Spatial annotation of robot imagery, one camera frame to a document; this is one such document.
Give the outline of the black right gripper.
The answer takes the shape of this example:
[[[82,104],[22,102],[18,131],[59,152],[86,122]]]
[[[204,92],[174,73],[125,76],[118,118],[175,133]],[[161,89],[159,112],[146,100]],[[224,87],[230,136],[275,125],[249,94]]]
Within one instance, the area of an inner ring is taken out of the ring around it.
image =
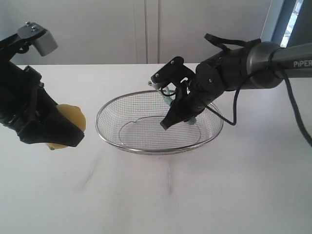
[[[175,99],[160,122],[163,129],[169,129],[180,122],[194,125],[196,116],[225,92],[225,83],[216,68],[201,63],[194,73],[192,80],[185,78],[181,82],[182,88],[175,89]]]

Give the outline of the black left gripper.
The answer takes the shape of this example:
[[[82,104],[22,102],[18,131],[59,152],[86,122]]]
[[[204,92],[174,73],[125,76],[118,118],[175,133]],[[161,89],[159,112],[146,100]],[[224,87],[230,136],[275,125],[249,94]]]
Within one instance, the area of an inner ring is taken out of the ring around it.
[[[26,144],[77,147],[84,138],[84,114],[74,105],[56,105],[41,78],[31,66],[0,67],[0,123],[15,131]],[[46,116],[46,109],[51,105],[56,106]]]

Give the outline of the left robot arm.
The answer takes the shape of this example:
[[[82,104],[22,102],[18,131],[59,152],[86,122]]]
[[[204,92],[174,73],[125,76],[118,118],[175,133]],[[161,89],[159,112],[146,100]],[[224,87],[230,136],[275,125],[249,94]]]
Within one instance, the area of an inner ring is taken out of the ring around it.
[[[26,144],[56,143],[76,147],[84,133],[57,109],[31,66],[19,68],[10,60],[29,50],[30,40],[14,34],[0,42],[0,123]]]

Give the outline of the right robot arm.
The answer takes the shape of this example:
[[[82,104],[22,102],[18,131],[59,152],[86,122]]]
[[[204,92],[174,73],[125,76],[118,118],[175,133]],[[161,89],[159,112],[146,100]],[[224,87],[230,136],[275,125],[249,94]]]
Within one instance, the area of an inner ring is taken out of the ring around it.
[[[175,99],[160,122],[165,129],[186,122],[224,92],[240,89],[271,89],[281,83],[285,72],[289,78],[312,76],[310,43],[282,48],[273,42],[253,47],[221,51],[197,65],[192,71],[182,57],[175,57],[152,77],[164,88],[175,86]]]

